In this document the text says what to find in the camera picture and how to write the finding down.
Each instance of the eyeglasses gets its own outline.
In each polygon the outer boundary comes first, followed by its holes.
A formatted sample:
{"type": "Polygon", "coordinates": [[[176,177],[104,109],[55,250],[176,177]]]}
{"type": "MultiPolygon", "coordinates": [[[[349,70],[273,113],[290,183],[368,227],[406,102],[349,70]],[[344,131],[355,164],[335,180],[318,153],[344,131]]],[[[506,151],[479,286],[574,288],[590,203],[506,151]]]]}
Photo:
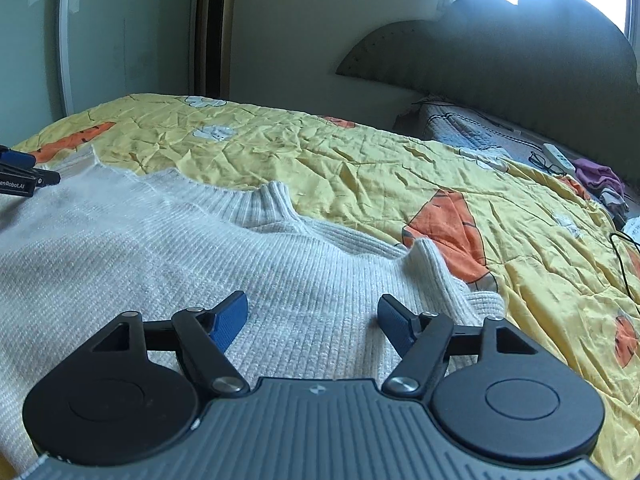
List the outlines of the eyeglasses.
{"type": "Polygon", "coordinates": [[[562,168],[559,168],[555,164],[547,165],[546,158],[543,157],[542,155],[537,154],[536,152],[531,152],[531,155],[529,155],[529,162],[533,164],[535,167],[539,168],[540,170],[546,171],[547,173],[553,176],[566,175],[566,173],[562,170],[562,168]]]}

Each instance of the bed headboard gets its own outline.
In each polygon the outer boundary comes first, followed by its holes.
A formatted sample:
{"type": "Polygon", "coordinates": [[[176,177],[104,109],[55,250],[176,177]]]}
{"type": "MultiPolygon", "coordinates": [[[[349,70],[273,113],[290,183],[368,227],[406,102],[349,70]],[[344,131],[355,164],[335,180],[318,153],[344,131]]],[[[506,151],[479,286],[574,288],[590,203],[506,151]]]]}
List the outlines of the bed headboard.
{"type": "Polygon", "coordinates": [[[640,185],[634,51],[585,0],[456,0],[385,25],[337,73],[442,95],[557,140],[640,185]]]}

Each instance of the power strip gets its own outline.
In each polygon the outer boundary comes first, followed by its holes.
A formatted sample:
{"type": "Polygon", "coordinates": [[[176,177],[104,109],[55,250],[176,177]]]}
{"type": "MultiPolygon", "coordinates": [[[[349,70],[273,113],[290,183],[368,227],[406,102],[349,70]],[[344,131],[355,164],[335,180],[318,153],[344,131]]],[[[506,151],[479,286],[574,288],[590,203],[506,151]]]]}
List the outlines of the power strip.
{"type": "Polygon", "coordinates": [[[545,154],[546,161],[550,166],[553,164],[575,178],[574,165],[554,145],[546,142],[542,145],[542,152],[545,154]]]}

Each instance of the yellow bedspread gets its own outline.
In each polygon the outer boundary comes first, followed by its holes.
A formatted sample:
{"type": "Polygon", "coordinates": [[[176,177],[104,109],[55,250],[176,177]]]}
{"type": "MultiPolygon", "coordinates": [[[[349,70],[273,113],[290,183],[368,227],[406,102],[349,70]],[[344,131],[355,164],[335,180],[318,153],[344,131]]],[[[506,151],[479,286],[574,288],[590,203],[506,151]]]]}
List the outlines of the yellow bedspread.
{"type": "MultiPolygon", "coordinates": [[[[280,180],[302,215],[393,244],[430,236],[454,274],[497,288],[509,319],[599,391],[606,421],[592,460],[615,479],[640,472],[640,316],[608,240],[613,225],[566,183],[347,121],[154,94],[65,118],[16,149],[30,152],[80,130],[64,142],[97,132],[90,142],[106,164],[138,173],[176,167],[239,189],[280,180]]],[[[71,153],[53,155],[59,148],[45,146],[40,158],[52,156],[54,166],[71,153]]],[[[636,268],[619,246],[638,301],[636,268]]]]}

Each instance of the knitted sweater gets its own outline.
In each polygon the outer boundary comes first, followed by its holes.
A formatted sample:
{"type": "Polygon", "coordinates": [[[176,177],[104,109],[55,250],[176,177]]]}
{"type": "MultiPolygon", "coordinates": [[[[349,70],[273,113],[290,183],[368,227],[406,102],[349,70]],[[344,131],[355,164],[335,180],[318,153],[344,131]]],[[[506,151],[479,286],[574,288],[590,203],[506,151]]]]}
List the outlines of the knitted sweater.
{"type": "Polygon", "coordinates": [[[504,313],[497,294],[453,278],[430,240],[407,251],[303,218],[279,182],[242,192],[175,170],[137,177],[91,151],[57,169],[61,183],[33,198],[0,195],[0,450],[18,471],[36,458],[20,416],[29,389],[125,310],[169,319],[244,290],[248,322],[226,355],[251,385],[380,383],[399,362],[375,323],[385,293],[458,324],[504,313]]]}

